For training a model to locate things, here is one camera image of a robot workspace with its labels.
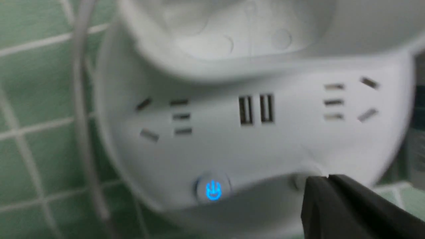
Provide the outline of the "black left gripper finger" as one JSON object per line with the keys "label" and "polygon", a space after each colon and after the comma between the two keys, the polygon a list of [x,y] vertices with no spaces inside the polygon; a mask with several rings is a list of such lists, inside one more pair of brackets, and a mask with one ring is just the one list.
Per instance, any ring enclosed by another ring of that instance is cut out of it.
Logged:
{"label": "black left gripper finger", "polygon": [[346,175],[309,176],[301,221],[305,239],[423,239],[424,221]]}

